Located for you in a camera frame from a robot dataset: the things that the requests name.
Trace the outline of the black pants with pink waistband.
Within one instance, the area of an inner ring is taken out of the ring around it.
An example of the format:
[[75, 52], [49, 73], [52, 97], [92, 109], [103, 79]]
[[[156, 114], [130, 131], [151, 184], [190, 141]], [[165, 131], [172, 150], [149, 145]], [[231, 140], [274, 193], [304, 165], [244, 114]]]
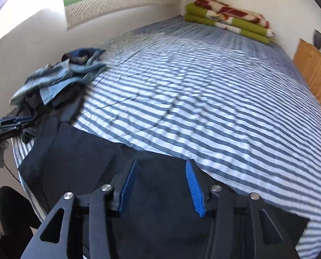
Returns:
[[[19, 170], [48, 216], [66, 192], [92, 193], [111, 183], [129, 160], [138, 163], [132, 192], [121, 216], [111, 220], [118, 258], [204, 258], [211, 220], [195, 211], [188, 160], [136, 151], [49, 118]], [[307, 220], [267, 205], [295, 247]], [[90, 258], [87, 219], [83, 252]]]

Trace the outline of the dark grey garment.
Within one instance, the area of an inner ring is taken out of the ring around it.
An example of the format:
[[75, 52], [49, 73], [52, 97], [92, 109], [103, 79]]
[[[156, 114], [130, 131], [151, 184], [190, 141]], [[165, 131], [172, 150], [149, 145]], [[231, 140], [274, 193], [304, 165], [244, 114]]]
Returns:
[[48, 104], [44, 104], [40, 91], [27, 95], [11, 112], [17, 117], [31, 116], [33, 121], [22, 131], [22, 142], [27, 144], [36, 136], [37, 130], [50, 116], [70, 123], [79, 115], [84, 102], [86, 87], [80, 83], [70, 84], [60, 91]]

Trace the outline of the light blue denim shirt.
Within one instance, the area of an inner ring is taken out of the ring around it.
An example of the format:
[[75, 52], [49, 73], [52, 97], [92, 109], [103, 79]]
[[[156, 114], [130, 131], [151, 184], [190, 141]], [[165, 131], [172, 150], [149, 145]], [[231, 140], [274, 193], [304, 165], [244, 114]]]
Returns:
[[64, 88], [71, 84], [87, 85], [95, 80], [106, 68], [99, 55], [94, 54], [85, 65], [72, 64], [69, 60], [48, 64], [34, 71], [24, 85], [12, 96], [11, 105], [19, 105], [23, 99], [39, 91], [44, 105], [49, 104]]

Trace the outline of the dark blue striped garment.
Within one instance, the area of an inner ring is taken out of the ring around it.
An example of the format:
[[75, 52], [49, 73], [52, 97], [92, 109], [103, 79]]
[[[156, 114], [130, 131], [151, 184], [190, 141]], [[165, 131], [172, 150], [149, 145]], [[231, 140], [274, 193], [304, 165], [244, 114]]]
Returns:
[[99, 56], [101, 56], [104, 52], [105, 50], [95, 48], [76, 49], [62, 55], [61, 61], [65, 62], [66, 60], [69, 60], [72, 64], [83, 65], [86, 64], [95, 53], [98, 53]]

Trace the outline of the blue white striped quilt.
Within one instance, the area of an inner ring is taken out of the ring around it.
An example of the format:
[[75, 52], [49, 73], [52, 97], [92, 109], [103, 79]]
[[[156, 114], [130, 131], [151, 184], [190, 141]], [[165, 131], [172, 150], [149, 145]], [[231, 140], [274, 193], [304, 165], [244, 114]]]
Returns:
[[196, 160], [238, 192], [309, 218], [301, 258], [321, 251], [321, 106], [277, 45], [185, 22], [99, 44], [108, 70], [74, 127], [138, 150]]

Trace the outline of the dark ceramic pot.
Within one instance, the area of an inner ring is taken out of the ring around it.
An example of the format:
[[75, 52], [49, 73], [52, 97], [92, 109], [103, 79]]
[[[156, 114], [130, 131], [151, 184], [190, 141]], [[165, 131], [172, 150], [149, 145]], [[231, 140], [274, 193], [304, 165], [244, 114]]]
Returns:
[[321, 33], [316, 29], [313, 32], [313, 45], [317, 50], [321, 50]]

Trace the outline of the green folded quilt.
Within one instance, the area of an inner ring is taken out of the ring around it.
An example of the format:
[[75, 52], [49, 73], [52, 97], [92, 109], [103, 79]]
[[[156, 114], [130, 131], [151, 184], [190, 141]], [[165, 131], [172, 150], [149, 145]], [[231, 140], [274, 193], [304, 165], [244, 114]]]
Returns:
[[264, 28], [237, 17], [201, 8], [194, 3], [186, 5], [184, 20], [187, 22], [218, 27], [222, 30], [245, 36], [263, 44], [269, 44], [275, 36], [274, 31], [271, 29]]

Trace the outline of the red floral folded blanket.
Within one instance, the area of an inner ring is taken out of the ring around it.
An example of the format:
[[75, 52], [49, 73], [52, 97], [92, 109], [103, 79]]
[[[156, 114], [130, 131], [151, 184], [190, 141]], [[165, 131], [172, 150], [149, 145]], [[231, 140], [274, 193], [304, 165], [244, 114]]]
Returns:
[[217, 0], [195, 0], [194, 3], [196, 6], [199, 6], [207, 10], [215, 11], [216, 13], [222, 13], [228, 16], [237, 17], [239, 19], [264, 27], [266, 29], [271, 28], [269, 21], [267, 21], [265, 17], [260, 13], [235, 8]]

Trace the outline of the wooden slatted bed rail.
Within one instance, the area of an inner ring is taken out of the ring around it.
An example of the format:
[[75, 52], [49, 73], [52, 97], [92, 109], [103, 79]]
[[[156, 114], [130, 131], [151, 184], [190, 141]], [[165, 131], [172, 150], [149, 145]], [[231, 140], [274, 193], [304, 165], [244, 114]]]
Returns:
[[293, 62], [321, 105], [321, 52], [314, 45], [299, 39]]

